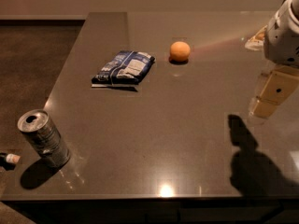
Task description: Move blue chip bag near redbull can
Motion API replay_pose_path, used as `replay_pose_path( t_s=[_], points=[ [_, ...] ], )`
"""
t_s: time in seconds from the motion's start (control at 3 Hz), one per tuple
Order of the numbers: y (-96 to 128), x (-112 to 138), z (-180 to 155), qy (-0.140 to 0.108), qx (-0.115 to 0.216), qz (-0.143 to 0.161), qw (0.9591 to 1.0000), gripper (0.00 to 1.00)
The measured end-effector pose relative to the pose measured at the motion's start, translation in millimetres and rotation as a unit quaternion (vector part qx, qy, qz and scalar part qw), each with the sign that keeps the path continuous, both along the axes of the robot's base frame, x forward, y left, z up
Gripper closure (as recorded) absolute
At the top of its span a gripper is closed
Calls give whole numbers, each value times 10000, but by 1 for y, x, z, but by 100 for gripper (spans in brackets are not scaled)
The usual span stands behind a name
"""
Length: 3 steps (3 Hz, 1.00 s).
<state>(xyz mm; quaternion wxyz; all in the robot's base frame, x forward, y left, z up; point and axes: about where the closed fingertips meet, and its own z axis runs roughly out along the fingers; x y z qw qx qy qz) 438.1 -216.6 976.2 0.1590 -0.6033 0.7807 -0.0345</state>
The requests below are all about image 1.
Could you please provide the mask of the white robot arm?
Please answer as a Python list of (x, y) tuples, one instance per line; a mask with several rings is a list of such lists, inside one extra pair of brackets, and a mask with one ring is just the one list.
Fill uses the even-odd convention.
[(284, 0), (245, 48), (262, 51), (268, 61), (249, 105), (251, 117), (268, 119), (299, 85), (299, 0)]

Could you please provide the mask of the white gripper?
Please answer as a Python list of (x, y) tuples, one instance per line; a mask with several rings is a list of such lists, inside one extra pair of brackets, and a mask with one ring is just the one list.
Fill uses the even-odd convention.
[(268, 119), (299, 86), (299, 69), (294, 68), (299, 66), (299, 20), (290, 4), (283, 4), (268, 22), (263, 50), (266, 59), (288, 65), (258, 75), (250, 114)]

